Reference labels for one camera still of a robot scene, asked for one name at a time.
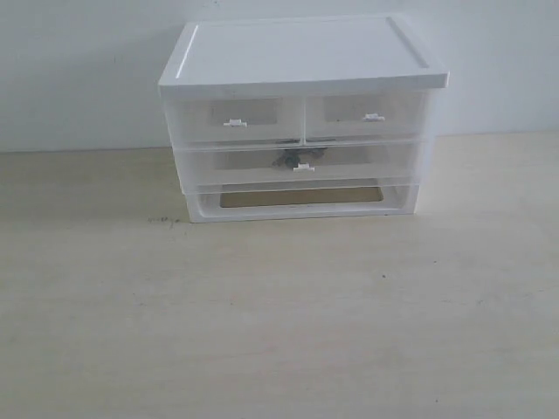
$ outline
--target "wall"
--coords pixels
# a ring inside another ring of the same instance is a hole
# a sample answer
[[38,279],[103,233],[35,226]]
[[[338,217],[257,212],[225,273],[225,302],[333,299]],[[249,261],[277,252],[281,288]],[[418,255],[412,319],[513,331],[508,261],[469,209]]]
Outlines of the wall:
[[186,19],[398,11],[451,69],[442,134],[559,129],[554,0],[0,0],[0,151],[167,146]]

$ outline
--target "drawer handle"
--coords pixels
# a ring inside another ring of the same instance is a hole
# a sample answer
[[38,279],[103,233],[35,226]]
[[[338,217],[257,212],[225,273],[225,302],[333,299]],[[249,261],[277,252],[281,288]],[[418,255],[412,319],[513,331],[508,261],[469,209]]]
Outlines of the drawer handle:
[[378,113],[367,113],[365,116],[363,116],[362,120],[364,122],[382,122],[386,119]]
[[224,123],[224,127],[246,127],[248,124],[243,120],[229,120]]
[[308,163],[299,163],[293,172],[314,172],[314,168]]

